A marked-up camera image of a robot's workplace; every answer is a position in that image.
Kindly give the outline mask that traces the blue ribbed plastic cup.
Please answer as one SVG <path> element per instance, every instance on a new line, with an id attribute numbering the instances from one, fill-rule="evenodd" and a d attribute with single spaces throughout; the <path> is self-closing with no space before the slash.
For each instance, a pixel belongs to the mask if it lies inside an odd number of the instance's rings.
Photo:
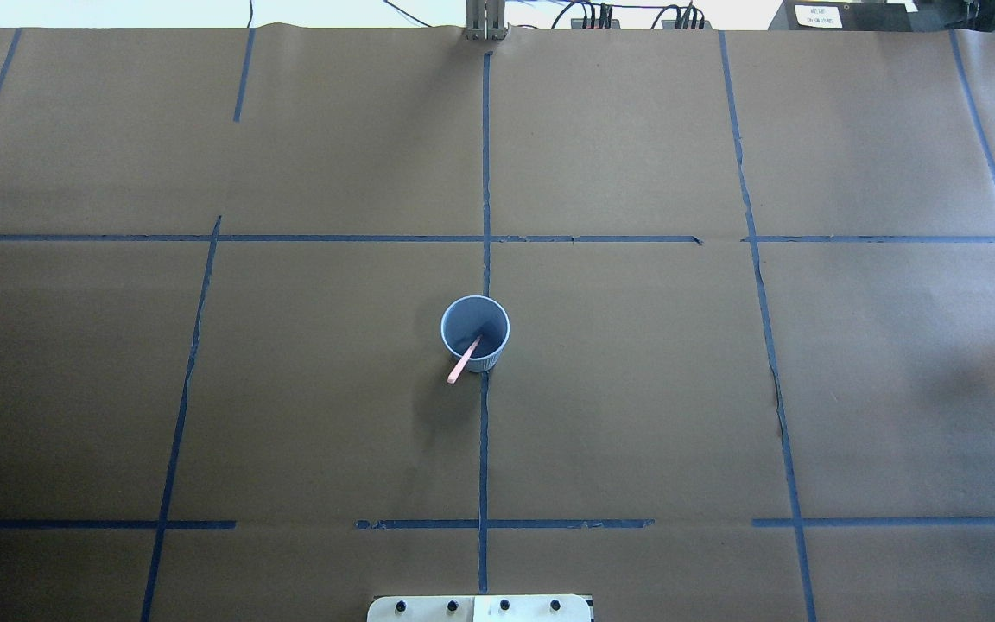
<path id="1" fill-rule="evenodd" d="M 492 370 L 509 342 L 511 329 L 505 308 L 484 295 L 467 295 L 453 301 L 440 320 L 440 338 L 455 362 L 471 342 L 482 335 L 463 373 Z"/>

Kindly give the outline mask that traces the pink chopstick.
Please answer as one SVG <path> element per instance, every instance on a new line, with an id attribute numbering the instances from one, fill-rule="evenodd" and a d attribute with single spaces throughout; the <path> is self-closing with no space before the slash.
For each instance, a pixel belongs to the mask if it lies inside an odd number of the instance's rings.
<path id="1" fill-rule="evenodd" d="M 449 374 L 447 374 L 447 379 L 446 379 L 447 384 L 454 384 L 455 382 L 458 381 L 459 377 L 461 377 L 461 374 L 466 369 L 467 363 L 469 363 L 470 359 L 472 359 L 472 355 L 474 354 L 474 351 L 477 350 L 478 344 L 480 344 L 481 340 L 482 340 L 482 335 L 480 334 L 465 349 L 461 357 L 459 357 L 458 361 L 455 362 L 453 369 L 450 371 Z"/>

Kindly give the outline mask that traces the black box with white label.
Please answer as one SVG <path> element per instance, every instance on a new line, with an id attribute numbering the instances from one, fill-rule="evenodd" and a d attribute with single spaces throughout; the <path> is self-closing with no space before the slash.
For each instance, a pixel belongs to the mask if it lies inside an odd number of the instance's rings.
<path id="1" fill-rule="evenodd" d="M 912 32 L 907 5 L 884 1 L 782 1 L 770 31 Z"/>

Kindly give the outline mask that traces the aluminium frame post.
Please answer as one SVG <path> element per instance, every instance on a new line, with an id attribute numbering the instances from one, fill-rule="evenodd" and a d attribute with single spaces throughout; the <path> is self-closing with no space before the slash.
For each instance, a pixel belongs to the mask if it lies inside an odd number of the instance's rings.
<path id="1" fill-rule="evenodd" d="M 465 39 L 502 41 L 508 36 L 505 0 L 466 0 Z"/>

